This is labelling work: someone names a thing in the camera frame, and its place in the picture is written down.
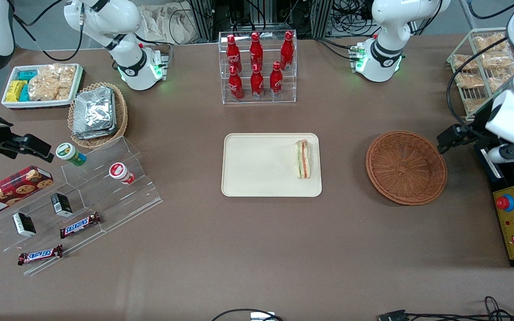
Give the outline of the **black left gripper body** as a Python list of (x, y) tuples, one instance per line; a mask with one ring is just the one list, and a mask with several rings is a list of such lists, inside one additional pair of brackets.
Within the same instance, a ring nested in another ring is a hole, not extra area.
[(485, 127), (491, 112), (491, 107), (481, 107), (477, 110), (473, 121), (467, 122), (464, 126), (464, 141), (492, 141), (492, 133)]

